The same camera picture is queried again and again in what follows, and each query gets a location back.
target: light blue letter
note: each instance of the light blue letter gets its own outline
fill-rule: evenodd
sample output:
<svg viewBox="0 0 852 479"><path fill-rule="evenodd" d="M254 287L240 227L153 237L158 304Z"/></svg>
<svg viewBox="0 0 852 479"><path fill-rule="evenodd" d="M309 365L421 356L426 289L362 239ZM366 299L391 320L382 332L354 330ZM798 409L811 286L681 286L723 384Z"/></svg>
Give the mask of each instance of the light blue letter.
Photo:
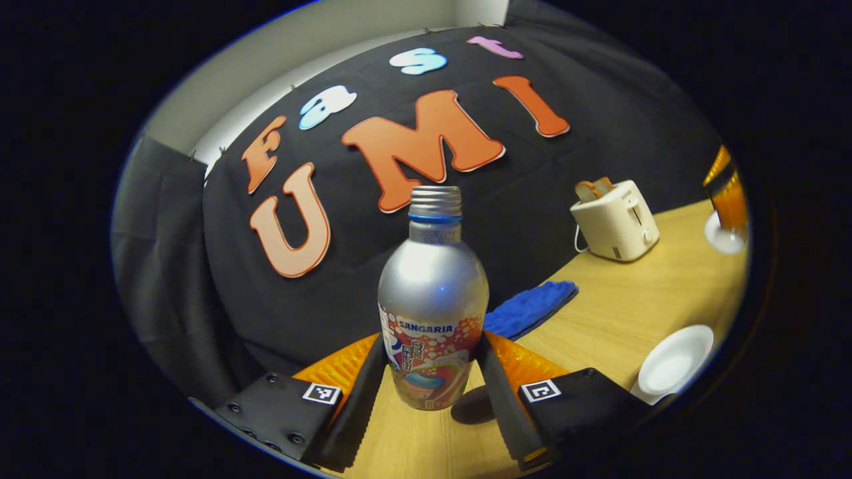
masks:
<svg viewBox="0 0 852 479"><path fill-rule="evenodd" d="M394 55L390 64L402 66L406 75L419 75L446 65L446 57L436 54L433 49L414 49Z"/></svg>
<svg viewBox="0 0 852 479"><path fill-rule="evenodd" d="M299 122L299 130L310 130L322 123L332 113L337 113L352 105L357 93L349 93L345 86L338 85L324 89L319 95L308 100L299 112L302 120Z"/></svg>

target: letter m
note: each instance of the letter m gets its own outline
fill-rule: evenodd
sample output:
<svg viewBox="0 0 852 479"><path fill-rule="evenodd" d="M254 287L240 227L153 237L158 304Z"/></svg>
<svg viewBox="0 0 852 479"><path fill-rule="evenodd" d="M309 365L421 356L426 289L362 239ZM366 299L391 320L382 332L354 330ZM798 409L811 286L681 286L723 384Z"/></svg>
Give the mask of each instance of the letter m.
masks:
<svg viewBox="0 0 852 479"><path fill-rule="evenodd" d="M408 205L412 190L422 184L407 178L397 162L441 183L446 179L444 141L452 150L452 167L462 172L476 170L506 152L503 143L489 138L468 116L452 90L421 96L415 113L415 130L373 117L353 126L341 138L344 145L356 146L370 165L382 189L378 209L385 213Z"/></svg>

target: bottle label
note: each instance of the bottle label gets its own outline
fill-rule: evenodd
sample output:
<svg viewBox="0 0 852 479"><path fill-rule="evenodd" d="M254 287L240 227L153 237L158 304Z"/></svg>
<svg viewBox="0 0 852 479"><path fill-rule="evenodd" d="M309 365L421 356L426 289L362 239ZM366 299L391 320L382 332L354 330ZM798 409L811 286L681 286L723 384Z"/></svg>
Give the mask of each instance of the bottle label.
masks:
<svg viewBox="0 0 852 479"><path fill-rule="evenodd" d="M460 228L432 229L417 232L417 238L421 243L429 245L450 245L462 240Z"/></svg>
<svg viewBox="0 0 852 479"><path fill-rule="evenodd" d="M379 304L384 348L400 399L438 410L464 392L485 315L455 323L425 324L395 315Z"/></svg>

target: screw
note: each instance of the screw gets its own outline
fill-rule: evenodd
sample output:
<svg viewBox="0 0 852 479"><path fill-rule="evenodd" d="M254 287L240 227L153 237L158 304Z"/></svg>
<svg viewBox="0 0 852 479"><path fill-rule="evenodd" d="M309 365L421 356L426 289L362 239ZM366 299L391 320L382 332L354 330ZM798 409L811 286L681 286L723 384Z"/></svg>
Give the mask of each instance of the screw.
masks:
<svg viewBox="0 0 852 479"><path fill-rule="evenodd" d="M287 435L287 440L293 444L303 444L305 442L305 437L297 432L293 432Z"/></svg>

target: orange letter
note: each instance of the orange letter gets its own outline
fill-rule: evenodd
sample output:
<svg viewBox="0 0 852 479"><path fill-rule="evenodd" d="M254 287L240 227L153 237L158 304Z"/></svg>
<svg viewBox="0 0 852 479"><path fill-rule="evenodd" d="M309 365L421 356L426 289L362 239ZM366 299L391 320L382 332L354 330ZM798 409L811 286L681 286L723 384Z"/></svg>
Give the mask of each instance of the orange letter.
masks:
<svg viewBox="0 0 852 479"><path fill-rule="evenodd" d="M287 278L298 278L314 269L328 251L331 227L311 183L313 172L313 163L303 164L287 178L283 188L285 194L292 194L296 199L302 219L308 227L308 238L302 246L293 248L287 243L278 217L275 216L278 199L274 196L261 203L249 220L251 228L257 231L257 236L260 237L272 267L278 274Z"/></svg>
<svg viewBox="0 0 852 479"><path fill-rule="evenodd" d="M273 152L281 144L281 135L278 131L287 120L285 116L279 116L272 120L266 129L261 132L243 153L243 161L249 166L249 194L253 194L260 186L264 178L275 166L277 156L268 157L267 152Z"/></svg>
<svg viewBox="0 0 852 479"><path fill-rule="evenodd" d="M446 141L452 150L452 167L472 171L503 156L503 143L489 138L458 104L456 92L443 89L417 99L417 129L373 117L343 134L344 145L355 145L364 155L382 189L378 209L393 213L408 205L418 180L409 180L400 166L411 166L433 182L444 182Z"/></svg>
<svg viewBox="0 0 852 479"><path fill-rule="evenodd" d="M524 77L500 77L494 80L500 88L507 89L535 119L535 129L541 136L558 136L571 129L571 125L553 113L553 110L538 96L530 81Z"/></svg>

